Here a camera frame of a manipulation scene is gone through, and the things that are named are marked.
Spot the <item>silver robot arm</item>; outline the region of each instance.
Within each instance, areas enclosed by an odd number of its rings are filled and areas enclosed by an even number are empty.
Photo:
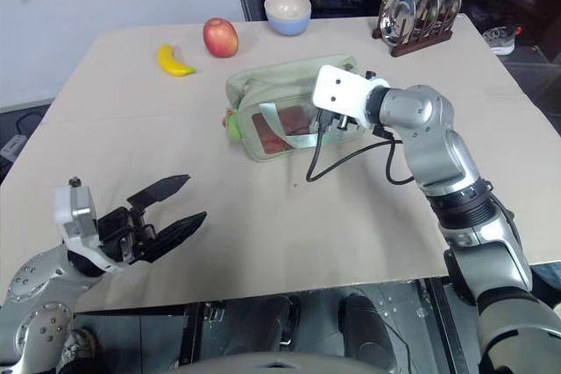
[[[201,226],[206,212],[156,233],[145,208],[177,192],[187,175],[168,177],[131,196],[131,209],[96,219],[89,188],[76,177],[59,187],[54,219],[64,243],[25,263],[13,277],[0,308],[0,373],[37,374],[55,368],[80,296],[106,272],[139,260],[152,263]]]
[[[444,256],[451,280],[478,307],[480,371],[559,372],[561,321],[531,295],[531,271],[512,218],[453,130],[450,102],[430,87],[390,88],[382,79],[331,66],[320,70],[313,102],[339,122],[352,117],[381,136],[392,136],[385,127],[399,134],[450,245]]]

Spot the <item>white bowl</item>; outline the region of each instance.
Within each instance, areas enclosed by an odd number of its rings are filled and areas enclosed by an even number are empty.
[[[309,0],[265,0],[269,24],[282,35],[298,35],[308,27],[312,13]]]
[[[312,11],[309,0],[265,0],[265,12],[280,21],[305,18]]]

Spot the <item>beige tabletop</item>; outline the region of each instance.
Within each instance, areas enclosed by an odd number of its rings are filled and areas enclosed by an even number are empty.
[[[196,235],[149,265],[106,275],[79,310],[151,307],[445,274],[444,240],[415,185],[387,183],[387,151],[358,157],[306,183],[311,151],[252,161],[226,136],[227,78],[238,71],[334,53],[393,86],[431,85],[448,97],[456,129],[482,175],[515,212],[532,263],[558,259],[561,139],[460,16],[451,40],[392,58],[370,38],[371,19],[320,19],[299,37],[267,23],[235,24],[236,56],[220,60],[202,43],[201,25],[134,28],[102,35],[49,109],[0,187],[0,287],[34,254],[60,243],[53,191],[78,175],[98,215],[177,173],[192,176],[153,205],[157,228],[206,210]],[[156,63],[171,43],[197,74],[173,78]],[[361,145],[364,135],[326,146],[319,168]],[[408,176],[401,153],[394,177]]]

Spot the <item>apple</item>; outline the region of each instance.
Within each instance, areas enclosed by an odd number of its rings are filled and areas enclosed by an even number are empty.
[[[202,38],[213,56],[231,57],[238,50],[238,35],[228,19],[209,19],[202,29]]]

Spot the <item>green bag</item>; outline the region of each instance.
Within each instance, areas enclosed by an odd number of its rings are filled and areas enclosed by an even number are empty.
[[[316,147],[317,108],[311,97],[323,65],[357,73],[355,59],[339,54],[234,74],[226,82],[231,109],[225,125],[230,137],[241,141],[250,156],[258,161]],[[323,136],[323,144],[351,140],[363,132],[357,125],[349,124],[347,131],[328,131]]]

